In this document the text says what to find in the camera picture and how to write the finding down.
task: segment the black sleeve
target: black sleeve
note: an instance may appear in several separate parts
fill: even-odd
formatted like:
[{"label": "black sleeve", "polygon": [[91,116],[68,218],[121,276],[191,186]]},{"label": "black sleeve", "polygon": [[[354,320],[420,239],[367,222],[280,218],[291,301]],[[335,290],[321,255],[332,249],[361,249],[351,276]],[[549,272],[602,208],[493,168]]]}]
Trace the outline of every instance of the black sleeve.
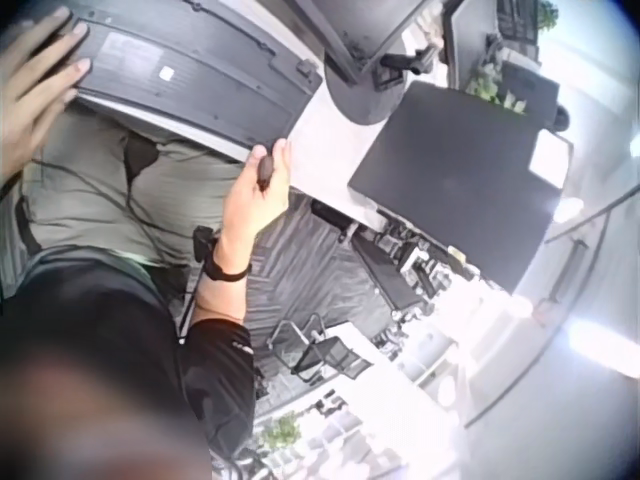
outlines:
[{"label": "black sleeve", "polygon": [[226,320],[193,325],[178,351],[185,396],[209,448],[232,458],[253,432],[256,406],[249,331]]}]

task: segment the white desk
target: white desk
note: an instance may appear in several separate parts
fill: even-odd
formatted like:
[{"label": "white desk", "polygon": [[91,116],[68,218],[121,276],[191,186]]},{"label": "white desk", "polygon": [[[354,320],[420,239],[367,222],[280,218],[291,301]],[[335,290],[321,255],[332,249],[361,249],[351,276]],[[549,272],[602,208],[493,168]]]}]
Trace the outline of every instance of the white desk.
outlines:
[{"label": "white desk", "polygon": [[[261,5],[253,0],[222,1],[269,32],[301,58],[313,60],[324,78],[320,59]],[[415,38],[420,37],[412,35],[410,31],[403,35],[407,51],[413,52],[416,48],[425,46],[418,44],[419,41]],[[435,69],[434,72],[423,75],[420,80],[436,83],[437,77],[437,83],[441,84],[446,75],[443,76],[441,70]],[[239,161],[244,161],[247,157],[247,149],[209,132],[139,108],[83,96],[92,102],[160,126]],[[331,100],[326,83],[323,83],[289,137],[294,148],[292,185],[354,220],[380,231],[385,219],[376,212],[375,203],[350,190],[347,184],[384,123],[363,127],[350,122],[338,111]]]}]

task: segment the mesh chair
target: mesh chair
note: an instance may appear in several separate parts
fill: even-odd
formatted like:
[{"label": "mesh chair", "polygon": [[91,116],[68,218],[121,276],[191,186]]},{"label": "mesh chair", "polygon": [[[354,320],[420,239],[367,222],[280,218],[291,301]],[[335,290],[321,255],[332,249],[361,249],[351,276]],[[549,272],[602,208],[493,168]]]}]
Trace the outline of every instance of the mesh chair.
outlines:
[{"label": "mesh chair", "polygon": [[[314,322],[318,323],[320,331],[311,331],[311,338],[307,338],[303,331],[309,331]],[[284,355],[276,348],[276,340],[285,325],[289,325],[306,346],[299,359],[293,363],[285,359]],[[320,378],[320,372],[325,365],[353,380],[371,367],[371,363],[350,350],[340,338],[327,338],[324,321],[317,313],[311,315],[309,321],[303,327],[303,331],[290,320],[281,320],[267,339],[267,347],[274,356],[287,367],[291,374],[297,376],[303,382],[312,383]]]}]

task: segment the black wristband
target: black wristband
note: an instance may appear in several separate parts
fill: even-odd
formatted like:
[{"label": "black wristband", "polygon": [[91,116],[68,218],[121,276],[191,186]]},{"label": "black wristband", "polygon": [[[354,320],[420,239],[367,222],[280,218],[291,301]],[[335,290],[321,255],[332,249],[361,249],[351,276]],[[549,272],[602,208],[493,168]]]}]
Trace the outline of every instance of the black wristband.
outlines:
[{"label": "black wristband", "polygon": [[233,283],[233,282],[239,282],[240,280],[242,280],[243,278],[245,278],[247,275],[251,273],[251,264],[249,264],[249,266],[244,272],[236,273],[235,275],[230,275],[228,273],[225,273],[224,270],[222,270],[222,268],[220,267],[220,265],[218,265],[213,259],[213,251],[216,248],[216,243],[217,241],[214,240],[213,244],[211,245],[211,250],[204,257],[203,271],[207,277],[217,282]]}]

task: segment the gray pants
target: gray pants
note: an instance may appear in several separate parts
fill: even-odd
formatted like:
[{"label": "gray pants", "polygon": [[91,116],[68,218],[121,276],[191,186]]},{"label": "gray pants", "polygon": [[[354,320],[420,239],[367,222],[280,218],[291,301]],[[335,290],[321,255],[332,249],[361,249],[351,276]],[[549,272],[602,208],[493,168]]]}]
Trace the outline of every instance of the gray pants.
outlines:
[{"label": "gray pants", "polygon": [[41,163],[25,173],[31,232],[43,248],[90,245],[160,265],[189,264],[194,228],[218,228],[242,165],[187,141],[158,139],[158,160],[129,189],[127,135],[120,123],[82,106],[61,116]]}]

